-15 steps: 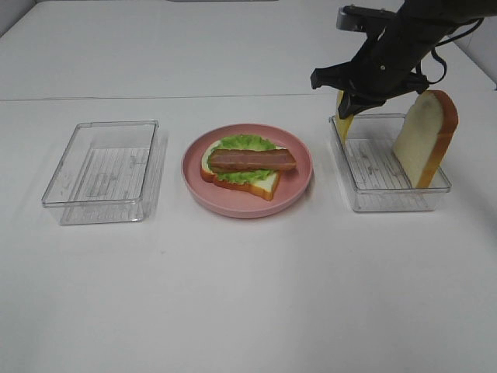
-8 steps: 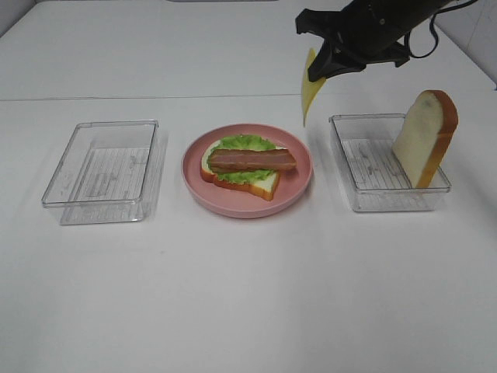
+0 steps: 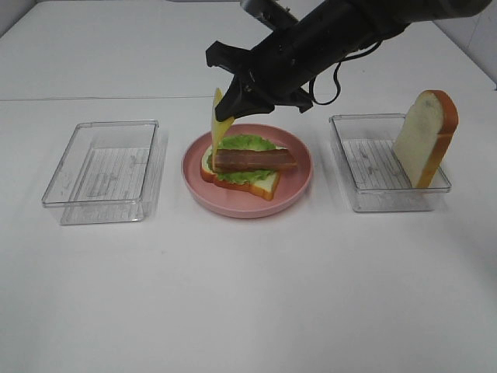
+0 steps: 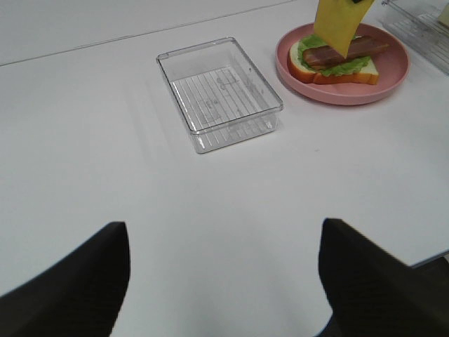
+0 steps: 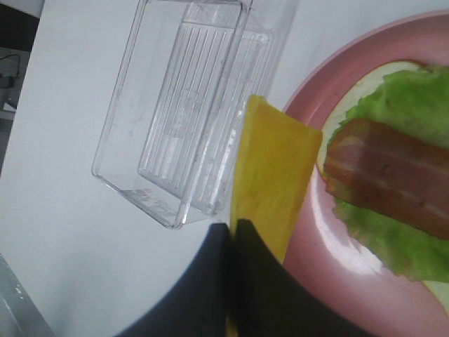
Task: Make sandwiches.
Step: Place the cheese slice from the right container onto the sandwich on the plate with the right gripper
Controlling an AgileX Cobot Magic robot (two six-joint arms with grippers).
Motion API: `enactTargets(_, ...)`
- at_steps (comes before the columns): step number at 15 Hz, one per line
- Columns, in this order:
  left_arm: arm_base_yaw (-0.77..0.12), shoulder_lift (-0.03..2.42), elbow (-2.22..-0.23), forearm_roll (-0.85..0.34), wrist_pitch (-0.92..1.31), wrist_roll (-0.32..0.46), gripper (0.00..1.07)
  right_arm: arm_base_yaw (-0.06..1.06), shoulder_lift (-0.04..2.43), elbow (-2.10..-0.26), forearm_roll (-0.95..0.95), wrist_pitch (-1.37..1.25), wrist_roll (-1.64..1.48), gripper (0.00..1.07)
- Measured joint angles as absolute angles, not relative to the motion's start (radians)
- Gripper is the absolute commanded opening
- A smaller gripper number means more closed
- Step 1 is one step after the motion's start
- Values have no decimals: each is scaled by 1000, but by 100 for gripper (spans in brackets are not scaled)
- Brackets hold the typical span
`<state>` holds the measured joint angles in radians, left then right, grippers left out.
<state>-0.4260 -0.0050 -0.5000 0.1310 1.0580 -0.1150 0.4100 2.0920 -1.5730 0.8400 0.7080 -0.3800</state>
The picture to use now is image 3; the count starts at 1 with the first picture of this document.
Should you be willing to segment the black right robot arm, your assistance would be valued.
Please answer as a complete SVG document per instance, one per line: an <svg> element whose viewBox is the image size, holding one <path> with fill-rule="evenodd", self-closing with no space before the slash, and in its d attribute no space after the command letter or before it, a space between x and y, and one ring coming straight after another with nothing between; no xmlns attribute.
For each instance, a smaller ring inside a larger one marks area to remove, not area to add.
<svg viewBox="0 0 497 373"><path fill-rule="evenodd" d="M323 1L297 19L275 1L243 1L242 8L271 29L246 50L219 41L206 51L207 65L233 74L214 105L217 120L271 113L276 106L305 112L316 103L315 78L334 64L361 58L412 23L467 18L487 1Z"/></svg>

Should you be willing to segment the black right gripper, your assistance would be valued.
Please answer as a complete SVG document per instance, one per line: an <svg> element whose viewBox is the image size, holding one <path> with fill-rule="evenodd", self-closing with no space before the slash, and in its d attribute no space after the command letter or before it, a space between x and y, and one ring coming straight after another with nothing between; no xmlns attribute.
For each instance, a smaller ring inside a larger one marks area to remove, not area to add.
<svg viewBox="0 0 497 373"><path fill-rule="evenodd" d="M221 101L217 120L271 113L275 106L311 108L311 96L301 87L347 55L403 32L382 1L324 1L296 19L275 1L242 1L241 7L271 29L250 50L219 41L207 48L207 65L233 74Z"/></svg>

